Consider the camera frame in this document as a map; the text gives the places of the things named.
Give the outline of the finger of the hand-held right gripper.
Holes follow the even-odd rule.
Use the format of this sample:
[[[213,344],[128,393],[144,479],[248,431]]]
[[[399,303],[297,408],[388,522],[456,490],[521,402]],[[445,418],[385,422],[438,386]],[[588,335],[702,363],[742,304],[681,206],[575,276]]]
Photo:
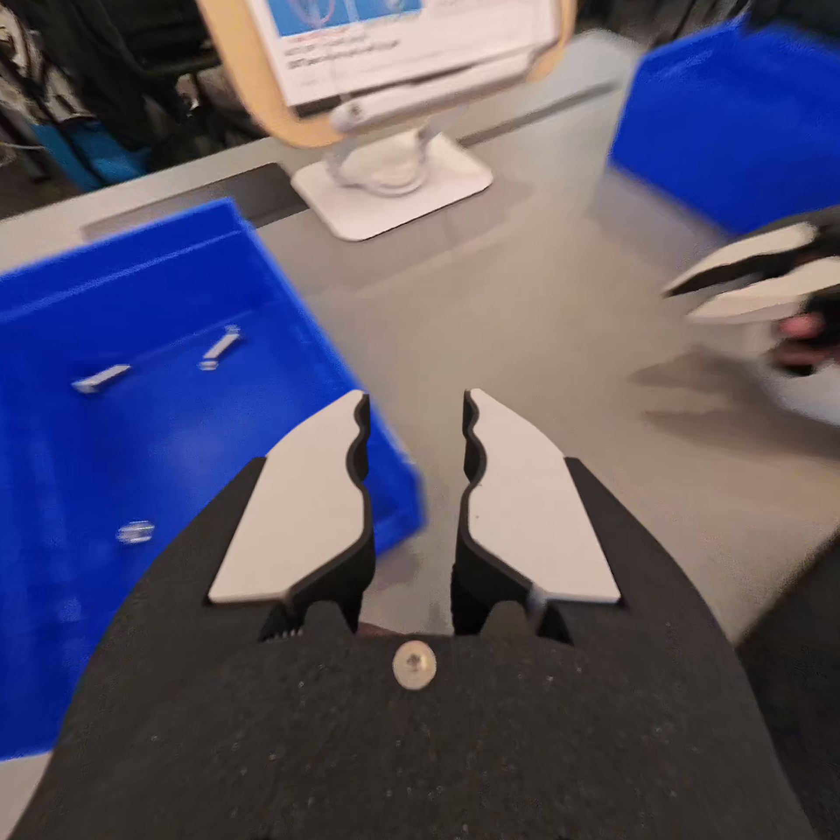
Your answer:
[[[718,248],[672,280],[662,295],[677,297],[748,277],[782,277],[805,264],[838,255],[837,219],[791,224]]]
[[[814,296],[838,287],[839,258],[819,259],[792,272],[709,298],[686,315],[700,326],[779,321],[803,311]]]

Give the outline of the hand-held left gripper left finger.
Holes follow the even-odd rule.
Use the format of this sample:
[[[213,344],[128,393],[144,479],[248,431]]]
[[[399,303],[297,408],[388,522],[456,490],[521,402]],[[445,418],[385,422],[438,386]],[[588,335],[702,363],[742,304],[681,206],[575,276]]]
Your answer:
[[[300,621],[333,601],[359,618],[375,572],[368,475],[369,396],[352,390],[266,455],[209,591],[215,605],[279,603]]]

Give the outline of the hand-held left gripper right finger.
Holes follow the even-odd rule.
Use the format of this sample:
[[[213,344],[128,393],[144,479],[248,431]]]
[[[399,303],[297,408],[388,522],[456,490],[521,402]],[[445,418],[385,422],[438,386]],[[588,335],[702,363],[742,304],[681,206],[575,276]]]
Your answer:
[[[464,393],[464,471],[452,616],[485,621],[501,602],[545,621],[558,603],[622,596],[561,449],[480,388]]]

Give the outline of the blue plastic bin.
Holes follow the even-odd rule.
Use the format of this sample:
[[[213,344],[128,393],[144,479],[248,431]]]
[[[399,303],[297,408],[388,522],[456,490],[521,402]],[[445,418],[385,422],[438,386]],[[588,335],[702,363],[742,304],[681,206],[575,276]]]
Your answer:
[[[734,235],[837,206],[838,42],[738,19],[650,51],[609,162]]]
[[[215,371],[203,354],[237,325]],[[70,386],[133,369],[96,395]],[[2,274],[1,756],[50,751],[164,548],[358,377],[229,200]],[[124,545],[120,526],[155,525]]]

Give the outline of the grey desk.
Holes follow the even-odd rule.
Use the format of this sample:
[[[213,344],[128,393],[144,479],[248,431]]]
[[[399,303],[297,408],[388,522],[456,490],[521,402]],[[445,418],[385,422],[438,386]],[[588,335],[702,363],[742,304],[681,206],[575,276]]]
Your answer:
[[[655,245],[627,203],[572,207],[613,110],[502,140],[489,191],[383,239],[311,210],[256,231],[370,398],[359,618],[208,600],[286,433],[115,612],[14,838],[815,837],[686,572],[735,549],[717,584],[785,589],[838,529],[837,432],[771,434],[758,389],[695,352],[698,300],[659,298],[682,223]],[[561,449],[619,605],[453,620],[471,388]]]

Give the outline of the person's right hand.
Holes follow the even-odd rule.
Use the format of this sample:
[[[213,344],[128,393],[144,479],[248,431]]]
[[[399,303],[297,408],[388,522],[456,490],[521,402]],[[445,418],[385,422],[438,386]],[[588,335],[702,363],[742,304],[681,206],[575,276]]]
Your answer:
[[[804,311],[773,327],[773,366],[789,375],[811,375],[825,364],[838,364],[839,309]]]

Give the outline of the silver bolt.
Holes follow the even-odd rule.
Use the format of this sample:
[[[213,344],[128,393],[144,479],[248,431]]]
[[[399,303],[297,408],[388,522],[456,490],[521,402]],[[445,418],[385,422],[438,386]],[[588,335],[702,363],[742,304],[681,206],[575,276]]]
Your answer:
[[[239,326],[227,325],[224,334],[203,354],[198,362],[200,371],[215,371],[220,361],[231,349],[242,340],[242,332]]]
[[[132,369],[131,364],[113,364],[95,374],[73,381],[70,386],[74,391],[84,396],[96,395],[130,373]]]

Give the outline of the person's dark clothing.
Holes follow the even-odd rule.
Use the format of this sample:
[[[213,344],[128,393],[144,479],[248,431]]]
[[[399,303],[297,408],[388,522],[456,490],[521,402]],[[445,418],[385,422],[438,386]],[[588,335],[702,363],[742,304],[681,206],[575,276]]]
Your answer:
[[[839,533],[737,648],[780,765],[818,838],[839,838]]]

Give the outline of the printed instruction sheet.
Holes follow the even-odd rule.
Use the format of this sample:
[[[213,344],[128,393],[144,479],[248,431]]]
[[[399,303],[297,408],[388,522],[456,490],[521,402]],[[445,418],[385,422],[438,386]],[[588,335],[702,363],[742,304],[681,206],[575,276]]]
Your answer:
[[[251,1],[292,109],[461,70],[560,41],[549,1]]]

